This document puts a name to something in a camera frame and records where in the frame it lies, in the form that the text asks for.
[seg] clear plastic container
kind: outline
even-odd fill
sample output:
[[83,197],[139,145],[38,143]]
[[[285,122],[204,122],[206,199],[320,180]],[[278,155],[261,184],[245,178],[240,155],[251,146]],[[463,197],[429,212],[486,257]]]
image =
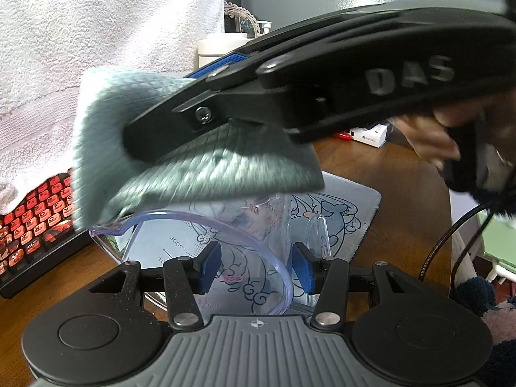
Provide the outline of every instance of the clear plastic container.
[[[207,321],[212,314],[268,315],[285,312],[292,301],[290,198],[174,206],[131,215],[90,231],[118,263],[136,260],[160,267],[171,258],[197,256],[211,241],[222,248],[222,263],[210,292],[196,295]],[[164,293],[148,298],[166,309]]]

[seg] mouse pad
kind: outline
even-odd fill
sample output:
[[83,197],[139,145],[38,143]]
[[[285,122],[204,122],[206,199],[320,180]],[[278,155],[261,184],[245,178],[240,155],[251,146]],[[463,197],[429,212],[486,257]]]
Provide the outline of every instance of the mouse pad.
[[[380,207],[381,194],[333,174],[323,172],[326,187],[321,193],[293,194],[291,200],[291,240],[305,242],[306,225],[314,215],[326,219],[332,256],[351,261]],[[293,272],[294,301],[314,305]]]

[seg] black cable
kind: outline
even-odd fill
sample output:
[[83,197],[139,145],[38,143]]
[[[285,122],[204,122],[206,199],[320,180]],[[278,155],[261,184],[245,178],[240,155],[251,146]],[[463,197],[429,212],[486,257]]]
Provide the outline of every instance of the black cable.
[[489,215],[487,216],[486,220],[482,223],[481,227],[476,231],[475,235],[471,238],[466,248],[460,253],[459,257],[455,261],[455,265],[453,265],[453,269],[451,270],[451,297],[455,298],[457,296],[457,291],[455,289],[455,276],[457,275],[457,270],[466,257],[466,255],[470,252],[471,247],[475,244],[478,237],[482,234],[482,232],[485,230],[493,216],[501,211],[501,209],[505,206],[505,203],[507,199],[509,199],[509,187],[511,186],[512,181],[514,180],[514,177],[516,176],[516,164],[512,166],[511,171],[509,172],[509,175],[507,176],[507,179],[505,180],[504,187],[501,190],[500,194],[496,197],[496,200],[493,203],[493,208],[491,208]]

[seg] screw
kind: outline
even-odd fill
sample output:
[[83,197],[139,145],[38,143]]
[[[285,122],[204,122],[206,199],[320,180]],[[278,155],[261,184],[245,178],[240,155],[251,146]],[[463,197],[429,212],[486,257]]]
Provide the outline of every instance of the screw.
[[180,327],[191,326],[198,321],[199,318],[194,313],[179,313],[174,317],[174,323]]
[[200,106],[195,110],[195,119],[205,125],[212,120],[212,111],[206,106]]
[[337,324],[340,320],[341,317],[338,314],[332,312],[319,313],[315,317],[315,321],[321,326],[331,326]]
[[215,77],[217,74],[223,72],[224,70],[228,69],[229,68],[229,65],[230,64],[225,64],[221,67],[218,67],[215,71],[211,72],[208,74],[208,77]]

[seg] ribbed rubber surface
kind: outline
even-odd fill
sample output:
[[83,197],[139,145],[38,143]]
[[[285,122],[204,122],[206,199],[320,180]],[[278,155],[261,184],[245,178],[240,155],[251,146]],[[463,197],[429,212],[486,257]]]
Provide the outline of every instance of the ribbed rubber surface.
[[364,368],[340,336],[315,332],[300,316],[216,316],[199,332],[172,337],[151,366],[111,387],[394,385]]

